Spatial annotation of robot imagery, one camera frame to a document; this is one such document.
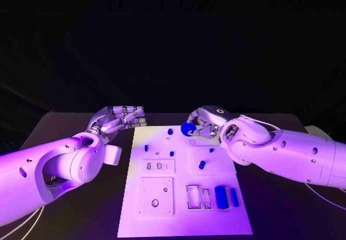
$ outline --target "cable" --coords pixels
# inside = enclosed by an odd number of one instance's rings
[[[318,194],[318,196],[319,196],[322,199],[325,199],[331,204],[334,204],[335,206],[338,206],[341,209],[346,210],[346,207],[339,206],[339,205],[335,204],[332,201],[329,201],[329,200],[313,190],[313,188],[308,185],[308,183],[306,183],[306,186],[310,188],[310,190]]]
[[[28,223],[28,221],[34,218],[37,212],[39,211],[41,209],[38,209],[34,214],[31,215],[31,217],[24,221],[24,223],[0,238],[0,240],[5,240],[18,230],[19,228]]]
[[[42,209],[41,209],[41,212],[39,212],[39,215],[38,215],[38,219],[37,219],[37,221],[35,221],[35,223],[34,223],[34,225],[32,225],[32,227],[31,227],[28,233],[26,233],[26,235],[24,236],[24,238],[22,238],[21,240],[25,240],[25,238],[28,237],[31,231],[34,230],[35,225],[37,225],[37,223],[38,223],[38,221],[39,221],[39,219],[41,219],[41,216],[42,216],[44,208],[45,208],[45,206],[44,206]]]

